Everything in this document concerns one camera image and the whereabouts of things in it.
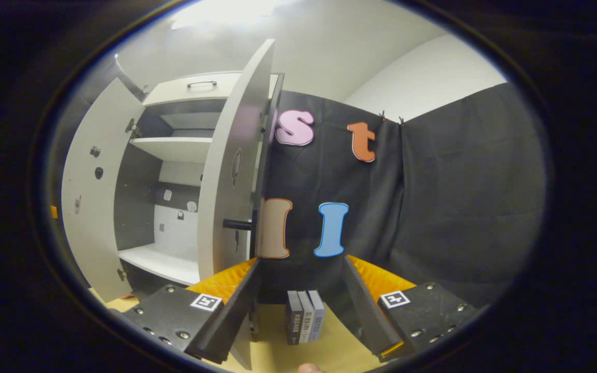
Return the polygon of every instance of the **door hinge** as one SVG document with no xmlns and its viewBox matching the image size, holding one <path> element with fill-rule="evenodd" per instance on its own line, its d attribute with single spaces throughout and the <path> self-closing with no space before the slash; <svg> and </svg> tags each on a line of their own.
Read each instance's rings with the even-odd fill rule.
<svg viewBox="0 0 597 373">
<path fill-rule="evenodd" d="M 117 269 L 117 273 L 119 274 L 119 278 L 123 281 L 126 278 L 126 273 L 121 269 Z"/>
</svg>

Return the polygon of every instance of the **drawer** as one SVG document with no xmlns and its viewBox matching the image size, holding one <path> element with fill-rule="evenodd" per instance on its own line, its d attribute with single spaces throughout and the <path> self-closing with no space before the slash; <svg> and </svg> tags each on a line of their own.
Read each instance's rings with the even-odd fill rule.
<svg viewBox="0 0 597 373">
<path fill-rule="evenodd" d="M 241 73 L 218 73 L 169 80 L 156 85 L 143 104 L 154 106 L 195 99 L 227 99 L 240 76 Z M 277 79 L 277 74 L 271 75 L 268 87 L 269 99 L 273 96 Z"/>
</svg>

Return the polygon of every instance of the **letter s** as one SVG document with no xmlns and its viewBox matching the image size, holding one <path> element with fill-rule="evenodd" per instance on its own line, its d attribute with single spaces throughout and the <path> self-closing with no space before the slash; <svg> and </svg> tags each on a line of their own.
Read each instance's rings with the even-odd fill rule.
<svg viewBox="0 0 597 373">
<path fill-rule="evenodd" d="M 275 131 L 275 138 L 280 144 L 306 146 L 315 137 L 310 127 L 315 122 L 308 111 L 287 110 L 280 114 L 280 128 Z"/>
</svg>

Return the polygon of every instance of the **blue book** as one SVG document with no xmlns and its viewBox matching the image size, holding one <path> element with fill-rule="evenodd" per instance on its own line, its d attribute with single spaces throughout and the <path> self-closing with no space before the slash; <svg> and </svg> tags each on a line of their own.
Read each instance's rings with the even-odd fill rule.
<svg viewBox="0 0 597 373">
<path fill-rule="evenodd" d="M 312 319 L 312 331 L 310 331 L 310 337 L 308 340 L 317 340 L 319 334 L 322 332 L 322 325 L 324 324 L 324 318 L 326 317 L 326 308 L 322 302 L 322 297 L 319 296 L 317 290 L 308 291 L 312 307 L 315 309 L 315 315 Z"/>
</svg>

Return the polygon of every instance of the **gray book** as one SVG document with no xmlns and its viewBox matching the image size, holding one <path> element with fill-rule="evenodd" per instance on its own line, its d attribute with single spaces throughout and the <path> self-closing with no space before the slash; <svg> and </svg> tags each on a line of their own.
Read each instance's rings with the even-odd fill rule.
<svg viewBox="0 0 597 373">
<path fill-rule="evenodd" d="M 312 307 L 315 309 L 315 316 L 312 320 L 312 331 L 310 331 L 309 340 L 319 339 L 319 333 L 322 332 L 322 325 L 324 324 L 324 318 L 326 317 L 326 308 L 322 302 L 322 297 L 319 296 L 317 290 L 308 291 Z"/>
<path fill-rule="evenodd" d="M 312 318 L 315 315 L 315 309 L 312 307 L 308 293 L 305 291 L 299 291 L 298 298 L 303 306 L 303 324 L 301 325 L 301 337 L 298 341 L 299 343 L 307 343 L 312 331 Z"/>
<path fill-rule="evenodd" d="M 301 325 L 303 321 L 303 307 L 298 293 L 294 290 L 287 291 L 287 306 L 285 307 L 285 324 L 287 326 L 287 342 L 298 345 L 301 338 Z"/>
</svg>

